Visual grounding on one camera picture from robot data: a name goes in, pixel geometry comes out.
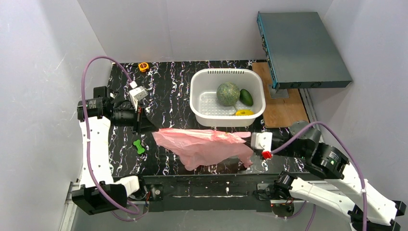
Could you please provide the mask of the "green fake melon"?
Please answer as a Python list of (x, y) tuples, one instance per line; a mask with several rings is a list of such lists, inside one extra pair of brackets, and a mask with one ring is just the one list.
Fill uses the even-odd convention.
[(233, 106), (240, 98), (239, 87), (232, 82), (225, 82), (217, 88), (217, 100), (223, 106)]

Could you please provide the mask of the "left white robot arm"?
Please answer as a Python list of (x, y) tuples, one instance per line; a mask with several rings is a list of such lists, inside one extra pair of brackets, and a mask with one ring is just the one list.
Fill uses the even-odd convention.
[(128, 198), (140, 190), (137, 176), (114, 180), (109, 160), (109, 130), (112, 126), (130, 127), (133, 133), (157, 131), (144, 113), (139, 102), (147, 96), (144, 87), (129, 91), (131, 107), (120, 109), (122, 104), (107, 87), (96, 87), (93, 98), (77, 106), (83, 139), (83, 170), (80, 188), (72, 192), (73, 202), (89, 215), (114, 211), (126, 207)]

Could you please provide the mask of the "pink plastic bag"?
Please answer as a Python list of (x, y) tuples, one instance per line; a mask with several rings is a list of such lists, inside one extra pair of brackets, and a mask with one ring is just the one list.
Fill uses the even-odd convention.
[(250, 132), (164, 128), (152, 135), (156, 144), (176, 154), (188, 171), (216, 165), (233, 156), (245, 167), (253, 164), (250, 160), (253, 150), (244, 140), (251, 137)]

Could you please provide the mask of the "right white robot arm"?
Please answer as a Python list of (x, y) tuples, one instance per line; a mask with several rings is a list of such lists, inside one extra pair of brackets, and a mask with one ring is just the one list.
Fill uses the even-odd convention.
[(301, 199), (311, 202), (350, 221), (356, 231), (399, 231), (396, 218), (403, 216), (406, 204), (390, 200), (373, 188), (361, 169), (342, 145), (340, 149), (320, 141), (317, 122), (298, 121), (289, 128), (289, 139), (272, 148), (272, 133), (255, 132), (251, 147), (260, 150), (264, 158), (275, 155), (303, 159), (305, 169), (336, 187), (334, 193), (301, 179), (298, 175), (281, 172), (272, 184), (260, 184), (254, 191), (259, 200)]

